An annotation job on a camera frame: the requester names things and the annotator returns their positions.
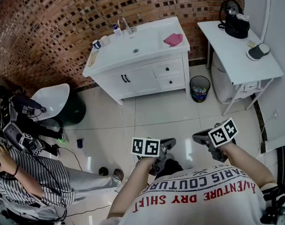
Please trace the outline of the white side table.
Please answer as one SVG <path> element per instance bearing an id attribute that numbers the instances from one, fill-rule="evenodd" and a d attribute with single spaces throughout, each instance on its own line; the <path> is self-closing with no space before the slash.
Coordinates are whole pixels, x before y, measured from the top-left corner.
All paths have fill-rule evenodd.
<path id="1" fill-rule="evenodd" d="M 218 24 L 218 21 L 199 22 L 198 26 L 208 40 L 208 49 L 214 49 L 229 77 L 230 85 L 235 88 L 233 95 L 224 102 L 227 105 L 223 112 L 225 115 L 234 102 L 257 93 L 256 98 L 246 107 L 249 109 L 271 82 L 284 73 L 271 53 L 259 60 L 247 56 L 250 48 L 247 43 L 250 40 L 256 44 L 261 42 L 252 30 L 249 30 L 247 38 L 238 39 L 226 34 L 218 28 Z"/>

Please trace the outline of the white pump soap bottle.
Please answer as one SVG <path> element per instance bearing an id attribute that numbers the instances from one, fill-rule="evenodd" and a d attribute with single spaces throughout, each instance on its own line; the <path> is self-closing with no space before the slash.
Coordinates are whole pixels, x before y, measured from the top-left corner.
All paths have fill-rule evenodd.
<path id="1" fill-rule="evenodd" d="M 113 28 L 117 37 L 121 37 L 123 35 L 121 29 L 116 24 L 113 24 Z"/>

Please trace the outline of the white vanity sink cabinet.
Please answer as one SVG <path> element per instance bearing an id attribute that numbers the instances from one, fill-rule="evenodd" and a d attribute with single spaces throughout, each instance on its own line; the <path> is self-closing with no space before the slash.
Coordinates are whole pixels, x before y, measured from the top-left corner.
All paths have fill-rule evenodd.
<path id="1" fill-rule="evenodd" d="M 190 50 L 190 45 L 185 36 L 183 36 L 183 41 L 177 46 L 170 47 L 164 43 L 164 39 L 173 33 L 184 34 L 176 16 L 141 24 L 137 26 L 137 31 L 131 35 L 127 31 L 123 31 L 123 36 L 121 37 L 112 34 L 109 36 L 109 45 L 102 46 L 100 49 L 92 49 L 91 52 L 98 51 L 98 54 L 91 67 L 88 67 L 86 63 L 83 76 L 90 77 L 95 81 L 95 78 L 103 73 L 124 75 L 126 70 L 134 67 L 143 65 L 151 66 L 152 63 L 182 58 L 185 86 L 166 90 L 160 89 L 156 93 L 184 89 L 189 96 L 190 73 L 188 51 Z M 107 94 L 119 105 L 123 104 L 124 98 L 118 99 L 109 93 Z M 144 95 L 149 94 L 138 95 L 135 93 L 133 97 Z"/>

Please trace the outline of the person's white printed t-shirt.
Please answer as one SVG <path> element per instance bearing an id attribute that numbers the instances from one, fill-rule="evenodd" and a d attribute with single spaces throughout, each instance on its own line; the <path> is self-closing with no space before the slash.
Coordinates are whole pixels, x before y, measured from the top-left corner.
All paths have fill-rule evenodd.
<path id="1" fill-rule="evenodd" d="M 273 187 L 231 165 L 183 170 L 155 180 L 122 217 L 100 225 L 263 225 L 264 192 Z"/>

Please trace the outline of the black backpack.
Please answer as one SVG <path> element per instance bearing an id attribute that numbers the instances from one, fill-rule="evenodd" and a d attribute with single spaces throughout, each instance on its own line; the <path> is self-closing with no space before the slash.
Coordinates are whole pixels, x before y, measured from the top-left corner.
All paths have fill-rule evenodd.
<path id="1" fill-rule="evenodd" d="M 249 16 L 244 15 L 243 9 L 236 0 L 224 0 L 221 3 L 219 21 L 218 28 L 223 29 L 231 37 L 238 39 L 248 37 Z"/>

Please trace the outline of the black mesh waste bin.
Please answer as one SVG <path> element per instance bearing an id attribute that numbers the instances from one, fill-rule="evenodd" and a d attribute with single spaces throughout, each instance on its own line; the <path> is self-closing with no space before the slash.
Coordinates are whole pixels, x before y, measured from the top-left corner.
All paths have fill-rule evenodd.
<path id="1" fill-rule="evenodd" d="M 202 103 L 206 100 L 210 90 L 211 83 L 208 78 L 198 75 L 190 80 L 190 91 L 192 99 L 197 103 Z"/>

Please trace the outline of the pink cloth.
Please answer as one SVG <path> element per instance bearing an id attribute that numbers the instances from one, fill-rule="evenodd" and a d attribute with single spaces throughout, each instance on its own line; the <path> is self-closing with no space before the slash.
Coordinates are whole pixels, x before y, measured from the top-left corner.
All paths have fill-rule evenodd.
<path id="1" fill-rule="evenodd" d="M 173 33 L 170 36 L 168 36 L 166 39 L 164 39 L 164 43 L 168 44 L 170 47 L 177 46 L 182 41 L 183 41 L 183 35 L 176 33 Z"/>

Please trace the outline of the white drawer with black knob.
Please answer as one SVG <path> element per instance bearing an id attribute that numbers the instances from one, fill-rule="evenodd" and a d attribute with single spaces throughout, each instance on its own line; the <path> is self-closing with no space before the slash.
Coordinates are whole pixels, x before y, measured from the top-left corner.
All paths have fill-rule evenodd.
<path id="1" fill-rule="evenodd" d="M 183 74 L 158 78 L 157 82 L 161 90 L 173 89 L 185 86 L 185 78 Z"/>
<path id="2" fill-rule="evenodd" d="M 183 59 L 172 59 L 151 64 L 156 78 L 181 75 L 184 73 Z"/>

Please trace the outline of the person's left forearm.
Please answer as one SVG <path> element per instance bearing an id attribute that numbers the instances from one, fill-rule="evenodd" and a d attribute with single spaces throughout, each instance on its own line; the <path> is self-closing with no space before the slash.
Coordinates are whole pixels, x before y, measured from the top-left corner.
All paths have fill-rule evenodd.
<path id="1" fill-rule="evenodd" d="M 155 161 L 155 157 L 143 157 L 137 162 L 127 182 L 114 199 L 107 219 L 111 217 L 122 217 L 126 213 L 131 204 L 146 188 L 149 171 Z"/>

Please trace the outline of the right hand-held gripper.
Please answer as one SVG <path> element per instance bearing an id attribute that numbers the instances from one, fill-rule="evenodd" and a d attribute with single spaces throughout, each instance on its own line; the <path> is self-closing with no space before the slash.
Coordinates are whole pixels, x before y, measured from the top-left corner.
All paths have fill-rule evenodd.
<path id="1" fill-rule="evenodd" d="M 214 160 L 224 163 L 228 158 L 219 147 L 228 142 L 235 143 L 235 136 L 238 133 L 233 119 L 229 118 L 221 123 L 216 123 L 214 128 L 195 133 L 192 138 L 196 143 L 206 145 Z"/>

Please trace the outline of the white shell chair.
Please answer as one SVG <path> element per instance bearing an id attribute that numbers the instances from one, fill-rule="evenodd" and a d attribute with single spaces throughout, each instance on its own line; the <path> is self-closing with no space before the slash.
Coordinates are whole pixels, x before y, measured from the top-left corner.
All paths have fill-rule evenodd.
<path id="1" fill-rule="evenodd" d="M 67 83 L 39 89 L 31 99 L 45 107 L 46 112 L 35 110 L 34 115 L 30 115 L 30 118 L 33 121 L 41 121 L 55 117 L 64 108 L 69 92 L 70 87 Z"/>

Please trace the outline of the beige wooden comb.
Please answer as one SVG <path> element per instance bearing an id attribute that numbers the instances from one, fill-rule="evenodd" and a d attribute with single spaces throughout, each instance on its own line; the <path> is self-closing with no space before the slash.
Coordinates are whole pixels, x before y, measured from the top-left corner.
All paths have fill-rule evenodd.
<path id="1" fill-rule="evenodd" d="M 87 61 L 87 66 L 88 67 L 91 67 L 94 64 L 95 59 L 97 57 L 97 54 L 98 54 L 98 51 L 94 51 L 94 52 L 90 53 L 88 61 Z"/>

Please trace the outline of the white cabinet door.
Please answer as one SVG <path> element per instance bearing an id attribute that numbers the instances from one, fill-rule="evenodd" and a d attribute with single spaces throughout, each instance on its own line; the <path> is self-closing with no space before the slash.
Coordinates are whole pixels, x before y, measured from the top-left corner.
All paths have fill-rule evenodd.
<path id="1" fill-rule="evenodd" d="M 135 96 L 134 89 L 125 79 L 124 75 L 103 73 L 96 77 L 95 81 L 103 88 L 103 90 L 118 99 Z"/>
<path id="2" fill-rule="evenodd" d="M 160 90 L 150 65 L 128 69 L 125 71 L 124 77 L 138 95 L 156 93 Z"/>

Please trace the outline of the heap of colourful wrappers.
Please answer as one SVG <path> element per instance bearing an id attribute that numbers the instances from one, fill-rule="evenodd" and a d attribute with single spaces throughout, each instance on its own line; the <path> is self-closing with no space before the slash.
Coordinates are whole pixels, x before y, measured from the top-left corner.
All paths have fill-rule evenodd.
<path id="1" fill-rule="evenodd" d="M 206 88 L 193 88 L 193 98 L 196 102 L 201 103 L 206 100 L 207 97 L 207 89 Z"/>

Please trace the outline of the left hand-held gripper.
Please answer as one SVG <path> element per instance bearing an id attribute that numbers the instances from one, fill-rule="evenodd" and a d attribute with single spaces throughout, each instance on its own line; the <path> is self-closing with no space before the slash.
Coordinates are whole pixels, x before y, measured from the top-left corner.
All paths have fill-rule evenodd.
<path id="1" fill-rule="evenodd" d="M 139 161 L 146 157 L 156 158 L 149 172 L 150 175 L 156 176 L 164 169 L 167 160 L 166 155 L 175 145 L 175 138 L 160 140 L 134 137 L 132 139 L 131 154 L 136 155 Z"/>

